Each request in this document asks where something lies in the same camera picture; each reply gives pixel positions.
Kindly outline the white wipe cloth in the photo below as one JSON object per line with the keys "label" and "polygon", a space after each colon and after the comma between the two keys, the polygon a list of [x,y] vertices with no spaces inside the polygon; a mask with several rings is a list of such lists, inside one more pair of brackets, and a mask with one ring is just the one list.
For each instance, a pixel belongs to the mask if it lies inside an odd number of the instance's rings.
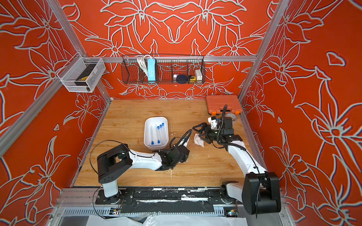
{"label": "white wipe cloth", "polygon": [[199,134],[195,134],[194,136],[194,143],[198,146],[204,147],[204,141],[201,139]]}

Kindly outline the test tube blue cap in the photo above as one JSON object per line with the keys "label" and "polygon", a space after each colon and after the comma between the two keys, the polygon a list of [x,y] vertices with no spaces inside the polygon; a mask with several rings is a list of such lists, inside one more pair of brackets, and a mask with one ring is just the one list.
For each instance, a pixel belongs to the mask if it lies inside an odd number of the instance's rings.
{"label": "test tube blue cap", "polygon": [[160,125],[160,129],[161,129],[161,135],[162,135],[163,139],[165,139],[166,138],[166,136],[165,136],[165,124],[163,122]]}
{"label": "test tube blue cap", "polygon": [[150,142],[151,145],[154,145],[154,135],[153,135],[153,126],[150,125]]}
{"label": "test tube blue cap", "polygon": [[159,134],[160,140],[163,140],[163,135],[162,135],[162,125],[159,125],[159,126],[157,127],[157,131],[158,131],[158,134]]}
{"label": "test tube blue cap", "polygon": [[157,127],[158,127],[158,125],[155,125],[156,138],[157,138],[157,143],[160,144],[160,143],[161,143],[161,140],[160,140],[160,137],[159,137],[159,134],[158,134],[158,131],[157,131]]}

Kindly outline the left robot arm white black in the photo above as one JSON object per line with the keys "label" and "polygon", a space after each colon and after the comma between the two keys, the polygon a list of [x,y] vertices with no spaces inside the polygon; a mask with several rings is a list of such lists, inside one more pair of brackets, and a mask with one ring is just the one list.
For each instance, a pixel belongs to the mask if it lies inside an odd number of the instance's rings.
{"label": "left robot arm white black", "polygon": [[98,180],[106,198],[120,196],[118,178],[129,169],[168,171],[189,157],[188,141],[192,130],[188,130],[173,147],[153,153],[137,152],[122,142],[97,157]]}

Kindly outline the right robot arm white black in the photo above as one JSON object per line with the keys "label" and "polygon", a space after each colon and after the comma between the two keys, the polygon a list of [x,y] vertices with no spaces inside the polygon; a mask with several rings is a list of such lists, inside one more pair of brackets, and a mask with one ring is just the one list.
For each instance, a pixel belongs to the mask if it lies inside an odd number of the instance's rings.
{"label": "right robot arm white black", "polygon": [[234,133],[229,117],[210,117],[192,128],[208,144],[216,142],[235,159],[244,182],[227,182],[223,185],[226,196],[243,203],[250,215],[278,213],[281,211],[280,183],[274,172],[264,168],[247,150],[242,138]]}

